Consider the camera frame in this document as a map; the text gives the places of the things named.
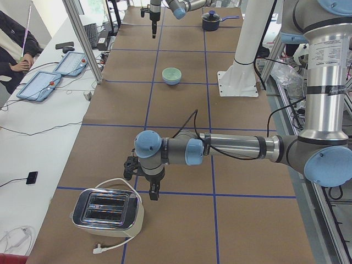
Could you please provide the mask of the person's hand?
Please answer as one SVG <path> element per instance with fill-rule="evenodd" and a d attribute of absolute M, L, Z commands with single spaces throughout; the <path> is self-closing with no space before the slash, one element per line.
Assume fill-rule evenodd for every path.
<path fill-rule="evenodd" d="M 28 72 L 32 66 L 31 62 L 28 60 L 23 60 L 16 65 L 9 63 L 9 66 L 14 72 Z"/>

